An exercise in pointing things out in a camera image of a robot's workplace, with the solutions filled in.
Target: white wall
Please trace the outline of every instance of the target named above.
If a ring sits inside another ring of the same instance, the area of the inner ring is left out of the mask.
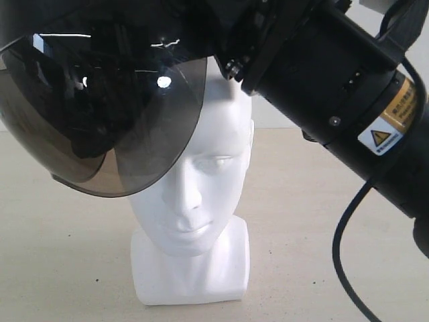
[[[369,10],[357,1],[353,2],[353,6],[348,13],[348,16],[357,22],[363,29],[367,30],[372,35],[377,34],[382,16],[372,10]],[[426,23],[420,39],[408,52],[408,58],[422,75],[429,87],[429,20]],[[254,98],[254,119],[257,127],[279,128],[293,127],[294,124],[286,119],[280,112],[272,107],[265,99],[261,97]],[[0,122],[0,131],[4,130],[3,124]]]

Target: mannequin nose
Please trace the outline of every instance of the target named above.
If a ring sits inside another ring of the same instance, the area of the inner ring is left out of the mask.
[[[176,164],[170,172],[164,201],[177,215],[186,216],[199,208],[202,201],[192,165],[188,162]]]

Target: tinted visor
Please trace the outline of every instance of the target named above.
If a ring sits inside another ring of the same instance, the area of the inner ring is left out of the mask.
[[[179,9],[105,1],[1,53],[1,120],[56,180],[123,197],[181,155],[200,115],[207,51]]]

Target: warning triangle symbol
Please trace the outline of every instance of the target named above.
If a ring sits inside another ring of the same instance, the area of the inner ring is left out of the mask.
[[[382,131],[371,131],[371,134],[373,135],[373,139],[377,147],[382,145],[391,136],[391,133]]]

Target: white mannequin head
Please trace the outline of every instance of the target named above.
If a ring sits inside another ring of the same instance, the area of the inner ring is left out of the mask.
[[[193,257],[214,246],[238,205],[252,141],[251,98],[209,58],[204,105],[188,146],[163,178],[129,198],[161,251]]]

